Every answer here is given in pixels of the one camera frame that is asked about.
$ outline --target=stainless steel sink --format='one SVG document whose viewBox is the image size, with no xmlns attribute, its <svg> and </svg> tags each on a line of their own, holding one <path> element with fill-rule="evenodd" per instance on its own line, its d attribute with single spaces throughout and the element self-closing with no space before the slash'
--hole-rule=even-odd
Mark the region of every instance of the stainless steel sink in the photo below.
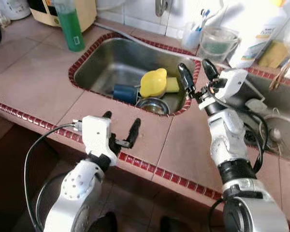
<svg viewBox="0 0 290 232">
<path fill-rule="evenodd" d="M 169 55 L 136 42 L 112 38 L 105 40 L 76 71 L 74 80 L 84 89 L 112 97 L 115 84 L 138 86 L 142 76 L 151 70 L 165 68 L 168 77 L 179 77 L 177 65 L 185 63 L 193 73 L 195 63 L 187 58 Z M 170 113 L 185 103 L 185 92 L 166 93 L 162 98 Z"/>
<path fill-rule="evenodd" d="M 267 105 L 267 109 L 261 113 L 262 116 L 271 116 L 273 114 L 277 115 L 279 111 L 279 116 L 283 117 L 288 122 L 290 122 L 290 86 L 281 84 L 277 90 L 269 91 L 269 85 L 272 80 L 257 77 L 252 74 L 248 75 L 247 80 L 265 97 L 265 100 L 263 102 Z M 245 93 L 243 92 L 244 91 L 242 91 L 242 96 L 251 94 L 251 93 L 248 93 L 247 91 Z M 254 125 L 254 129 L 256 130 L 256 132 L 259 131 L 259 127 L 256 123 L 253 123 L 249 118 L 245 117 L 245 115 L 241 115 L 241 117 L 244 121 L 248 122 L 250 125 Z M 290 123 L 286 123 L 285 120 L 275 119 L 275 120 L 272 120 L 271 123 L 269 123 L 268 121 L 268 124 L 269 124 L 269 129 L 275 127 L 275 128 L 280 129 L 281 132 L 284 132 L 286 137 L 288 137 L 288 141 L 285 141 L 286 146 L 290 147 Z M 275 142 L 270 140 L 268 145 L 270 147 L 274 147 L 274 148 L 276 147 L 277 149 L 272 149 L 271 151 L 279 154 L 279 150 Z M 290 159 L 290 151 L 288 147 L 281 149 L 280 152 L 281 152 L 282 157 Z"/>
</svg>

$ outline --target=blue cup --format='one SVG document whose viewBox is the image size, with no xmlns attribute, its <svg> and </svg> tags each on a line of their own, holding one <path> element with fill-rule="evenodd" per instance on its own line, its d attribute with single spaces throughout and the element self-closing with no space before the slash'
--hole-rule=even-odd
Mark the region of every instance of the blue cup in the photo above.
<svg viewBox="0 0 290 232">
<path fill-rule="evenodd" d="M 113 98 L 135 105 L 137 102 L 138 89 L 133 86 L 126 85 L 114 85 Z"/>
</svg>

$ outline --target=dish soap bottle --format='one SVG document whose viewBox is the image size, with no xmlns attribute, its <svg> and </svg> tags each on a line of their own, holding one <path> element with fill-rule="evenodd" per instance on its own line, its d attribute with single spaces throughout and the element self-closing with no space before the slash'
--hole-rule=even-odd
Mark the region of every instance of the dish soap bottle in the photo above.
<svg viewBox="0 0 290 232">
<path fill-rule="evenodd" d="M 53 0 L 68 47 L 73 52 L 85 48 L 74 0 Z"/>
<path fill-rule="evenodd" d="M 244 10 L 234 16 L 231 22 L 222 23 L 238 31 L 240 43 L 228 57 L 232 68 L 250 67 L 261 50 L 266 46 L 276 28 L 283 24 L 286 14 L 281 6 L 284 0 L 241 1 Z"/>
</svg>

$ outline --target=sponge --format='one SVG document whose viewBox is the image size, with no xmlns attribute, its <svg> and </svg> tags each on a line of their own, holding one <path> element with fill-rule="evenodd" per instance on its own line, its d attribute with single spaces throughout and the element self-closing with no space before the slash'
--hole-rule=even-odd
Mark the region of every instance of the sponge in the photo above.
<svg viewBox="0 0 290 232">
<path fill-rule="evenodd" d="M 166 78 L 166 93 L 178 93 L 179 85 L 176 77 L 168 77 Z"/>
<path fill-rule="evenodd" d="M 167 72 L 163 68 L 145 73 L 141 79 L 141 96 L 143 98 L 162 96 L 166 90 L 166 75 Z"/>
</svg>

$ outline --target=faucet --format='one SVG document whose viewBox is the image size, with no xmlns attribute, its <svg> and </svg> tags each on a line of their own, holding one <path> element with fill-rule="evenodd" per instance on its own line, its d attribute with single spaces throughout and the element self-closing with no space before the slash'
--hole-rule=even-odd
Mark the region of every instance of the faucet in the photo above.
<svg viewBox="0 0 290 232">
<path fill-rule="evenodd" d="M 156 16 L 161 17 L 168 7 L 167 0 L 156 0 Z"/>
</svg>

